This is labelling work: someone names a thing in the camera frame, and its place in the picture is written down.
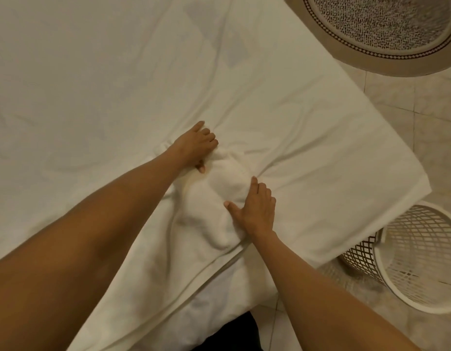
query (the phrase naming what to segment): forearm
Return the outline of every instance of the forearm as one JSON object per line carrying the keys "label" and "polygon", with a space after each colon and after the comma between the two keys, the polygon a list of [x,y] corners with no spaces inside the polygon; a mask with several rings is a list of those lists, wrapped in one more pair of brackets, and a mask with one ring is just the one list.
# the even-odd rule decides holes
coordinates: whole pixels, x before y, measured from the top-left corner
{"label": "forearm", "polygon": [[401,332],[340,289],[275,234],[254,241],[304,350],[418,351]]}
{"label": "forearm", "polygon": [[67,348],[181,168],[164,153],[0,260],[0,350]]}

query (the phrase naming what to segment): laundry basket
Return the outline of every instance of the laundry basket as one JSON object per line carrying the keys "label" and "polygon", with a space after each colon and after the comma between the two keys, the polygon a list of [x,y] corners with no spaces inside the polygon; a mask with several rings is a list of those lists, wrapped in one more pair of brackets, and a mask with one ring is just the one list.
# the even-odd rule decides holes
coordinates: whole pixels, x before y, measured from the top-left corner
{"label": "laundry basket", "polygon": [[340,258],[422,312],[451,313],[451,214],[428,202]]}

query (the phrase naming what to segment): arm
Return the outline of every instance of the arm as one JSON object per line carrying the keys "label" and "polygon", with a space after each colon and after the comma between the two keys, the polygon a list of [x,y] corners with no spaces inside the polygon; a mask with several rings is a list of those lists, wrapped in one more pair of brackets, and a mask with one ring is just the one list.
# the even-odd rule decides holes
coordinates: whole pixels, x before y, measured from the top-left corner
{"label": "arm", "polygon": [[204,122],[0,260],[0,350],[66,350],[180,171],[217,147]]}
{"label": "arm", "polygon": [[324,277],[273,231],[275,199],[252,178],[243,209],[224,203],[250,235],[276,284],[302,349],[420,351],[394,326]]}

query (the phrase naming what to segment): white plastic basket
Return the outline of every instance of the white plastic basket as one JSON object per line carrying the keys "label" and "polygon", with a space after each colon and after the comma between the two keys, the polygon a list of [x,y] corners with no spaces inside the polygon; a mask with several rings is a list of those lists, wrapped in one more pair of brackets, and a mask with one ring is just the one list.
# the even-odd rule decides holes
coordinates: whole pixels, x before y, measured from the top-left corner
{"label": "white plastic basket", "polygon": [[341,259],[422,312],[451,313],[451,214],[419,202]]}

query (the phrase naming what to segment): white bed sheet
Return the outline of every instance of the white bed sheet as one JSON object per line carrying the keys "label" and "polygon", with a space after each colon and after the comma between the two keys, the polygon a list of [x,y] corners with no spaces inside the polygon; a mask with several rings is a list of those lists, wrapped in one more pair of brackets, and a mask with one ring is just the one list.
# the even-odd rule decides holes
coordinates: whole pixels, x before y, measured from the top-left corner
{"label": "white bed sheet", "polygon": [[[0,257],[198,119],[273,189],[276,230],[314,266],[430,191],[411,151],[282,0],[0,0]],[[135,277],[170,204],[73,350],[128,349],[230,260],[154,318],[147,305],[161,291]],[[252,247],[233,269],[197,339],[273,292]]]}

